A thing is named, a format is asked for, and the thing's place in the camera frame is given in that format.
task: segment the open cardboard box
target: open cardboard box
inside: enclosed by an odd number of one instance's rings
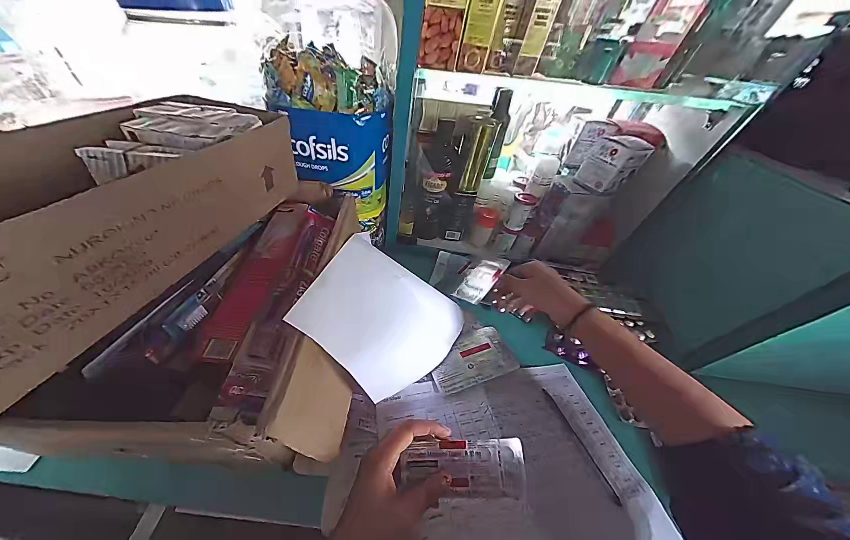
[[[161,101],[231,107],[149,103]],[[287,118],[232,107],[263,127],[99,187],[74,149],[120,140],[133,107],[0,132],[0,414],[295,192]],[[358,230],[346,200],[322,268]],[[300,336],[254,432],[0,418],[0,445],[42,456],[330,461],[351,394],[343,370]]]

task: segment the glass display cabinet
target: glass display cabinet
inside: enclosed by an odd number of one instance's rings
[[[385,245],[596,268],[850,0],[406,0]]]

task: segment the white plastic bottle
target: white plastic bottle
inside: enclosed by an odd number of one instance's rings
[[[541,201],[551,189],[551,183],[554,182],[554,177],[558,174],[559,168],[561,168],[561,161],[557,157],[553,155],[541,156],[535,165],[535,171],[528,180],[525,192]]]

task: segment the glass shelf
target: glass shelf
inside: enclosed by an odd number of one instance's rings
[[[702,111],[729,111],[747,109],[753,105],[731,99],[715,99],[686,95],[675,95],[661,90],[642,90],[624,86],[592,85],[578,80],[538,79],[510,77],[507,75],[458,73],[436,69],[418,68],[415,97],[466,105],[491,105],[497,88],[509,88],[516,95],[526,94],[536,101],[627,101],[638,104],[671,105]]]

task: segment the blue sleeve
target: blue sleeve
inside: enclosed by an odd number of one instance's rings
[[[850,540],[850,515],[821,473],[750,429],[662,448],[671,514],[686,540]]]

